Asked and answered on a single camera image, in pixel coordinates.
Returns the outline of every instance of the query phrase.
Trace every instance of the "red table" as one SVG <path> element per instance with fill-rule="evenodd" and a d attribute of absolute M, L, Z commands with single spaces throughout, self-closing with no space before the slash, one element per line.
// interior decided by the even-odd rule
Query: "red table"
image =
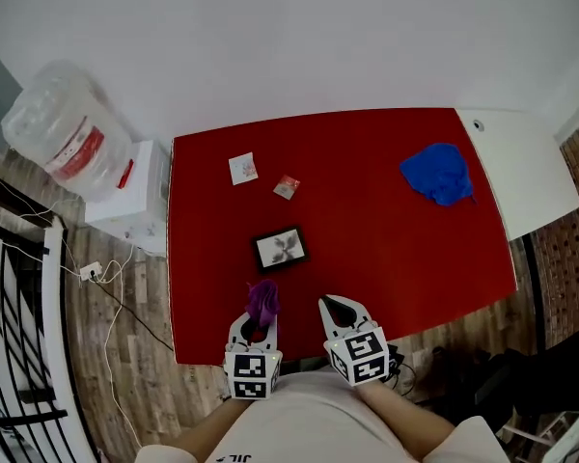
<path fill-rule="evenodd" d="M 465 157 L 476 203 L 428 201 L 402 160 L 446 142 Z M 259 178 L 232 186 L 228 159 L 252 151 Z M 301 181 L 291 201 L 272 192 Z M 300 225 L 311 261 L 266 277 L 280 289 L 285 360 L 324 353 L 317 299 L 365 304 L 392 340 L 456 319 L 515 291 L 504 227 L 455 110 L 394 109 L 248 123 L 174 142 L 169 204 L 176 358 L 220 364 L 258 274 L 250 239 Z"/>

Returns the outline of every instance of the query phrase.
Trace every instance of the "black picture frame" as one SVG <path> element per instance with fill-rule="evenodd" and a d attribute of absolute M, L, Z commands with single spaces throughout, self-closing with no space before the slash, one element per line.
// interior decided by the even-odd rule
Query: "black picture frame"
<path fill-rule="evenodd" d="M 300 240 L 300 245 L 302 246 L 302 250 L 303 250 L 305 255 L 300 257 L 300 258 L 294 258 L 292 260 L 284 260 L 284 261 L 279 262 L 277 264 L 264 266 L 263 262 L 262 262 L 262 256 L 260 254 L 260 249 L 258 248 L 258 242 L 260 240 L 265 240 L 267 238 L 274 237 L 274 236 L 279 235 L 281 233 L 292 232 L 292 231 L 296 231 L 296 233 L 298 234 L 298 239 Z M 300 229 L 300 227 L 297 225 L 294 225 L 291 227 L 285 227 L 285 228 L 282 228 L 282 229 L 277 230 L 277 231 L 271 231 L 269 233 L 254 236 L 253 238 L 251 238 L 251 246 L 253 247 L 253 252 L 255 253 L 258 271 L 260 271 L 261 274 L 271 273 L 273 271 L 278 271 L 280 269 L 285 269 L 287 267 L 293 266 L 293 265 L 297 264 L 298 262 L 305 262 L 305 261 L 311 260 L 311 257 L 309 255 L 309 250 L 307 249 L 307 245 L 305 243 L 304 234 L 302 233 L 302 230 Z"/>

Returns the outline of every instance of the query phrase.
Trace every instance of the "white shirt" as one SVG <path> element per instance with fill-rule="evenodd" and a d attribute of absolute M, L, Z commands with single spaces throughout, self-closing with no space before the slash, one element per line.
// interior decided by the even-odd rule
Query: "white shirt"
<path fill-rule="evenodd" d="M 335 372 L 303 372 L 279 379 L 269 400 L 253 403 L 207 462 L 412 462 L 388 426 Z M 508 463 L 482 417 L 461 423 L 425 463 Z M 166 446 L 142 448 L 136 463 L 197 463 Z"/>

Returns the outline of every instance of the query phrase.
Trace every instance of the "person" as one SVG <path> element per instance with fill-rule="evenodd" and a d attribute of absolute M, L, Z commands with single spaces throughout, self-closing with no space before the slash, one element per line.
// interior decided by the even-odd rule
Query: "person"
<path fill-rule="evenodd" d="M 351 388 L 332 368 L 279 379 L 270 399 L 228 399 L 136 463 L 508 463 L 482 417 L 454 427 L 375 380 Z"/>

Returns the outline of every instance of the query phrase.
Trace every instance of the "purple object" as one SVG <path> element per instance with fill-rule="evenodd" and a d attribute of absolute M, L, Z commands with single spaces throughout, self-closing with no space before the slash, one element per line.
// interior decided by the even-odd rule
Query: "purple object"
<path fill-rule="evenodd" d="M 277 284 L 263 280 L 255 286 L 249 285 L 249 305 L 245 309 L 260 328 L 270 324 L 281 311 Z"/>

